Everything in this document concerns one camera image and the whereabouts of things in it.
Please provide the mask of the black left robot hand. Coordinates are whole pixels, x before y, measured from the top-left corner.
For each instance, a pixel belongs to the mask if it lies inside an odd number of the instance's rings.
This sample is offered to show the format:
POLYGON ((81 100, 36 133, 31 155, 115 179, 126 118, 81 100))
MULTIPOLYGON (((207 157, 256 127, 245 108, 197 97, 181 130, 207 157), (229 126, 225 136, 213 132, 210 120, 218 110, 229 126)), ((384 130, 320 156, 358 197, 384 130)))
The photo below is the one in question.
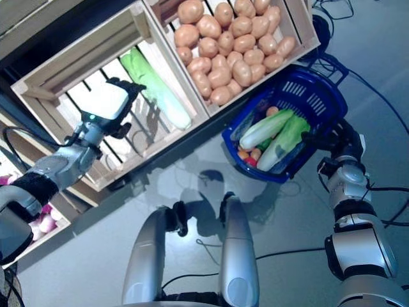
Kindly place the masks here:
POLYGON ((82 100, 81 120, 97 126, 102 134, 123 139, 132 124, 122 123, 146 86, 112 77, 88 92, 82 100))

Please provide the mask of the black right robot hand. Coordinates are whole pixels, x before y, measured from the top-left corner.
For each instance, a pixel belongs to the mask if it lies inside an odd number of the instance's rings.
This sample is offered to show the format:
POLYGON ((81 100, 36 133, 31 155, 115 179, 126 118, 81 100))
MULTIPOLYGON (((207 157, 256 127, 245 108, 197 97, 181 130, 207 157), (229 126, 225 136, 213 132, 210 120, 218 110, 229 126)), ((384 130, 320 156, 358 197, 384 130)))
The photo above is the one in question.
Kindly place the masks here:
POLYGON ((359 161, 364 153, 360 134, 344 118, 327 134, 303 132, 301 136, 305 144, 330 152, 333 159, 350 156, 359 161))

